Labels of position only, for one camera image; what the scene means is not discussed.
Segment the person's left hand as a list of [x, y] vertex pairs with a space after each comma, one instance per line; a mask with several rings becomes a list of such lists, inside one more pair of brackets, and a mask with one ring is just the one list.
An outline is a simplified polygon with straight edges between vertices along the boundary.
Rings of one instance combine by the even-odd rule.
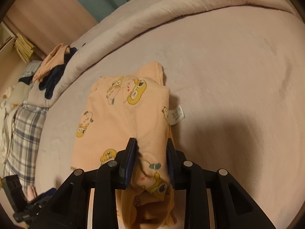
[[36, 188], [32, 185], [28, 185], [27, 186], [27, 200], [28, 201], [32, 201], [33, 199], [35, 199], [37, 197], [37, 191]]

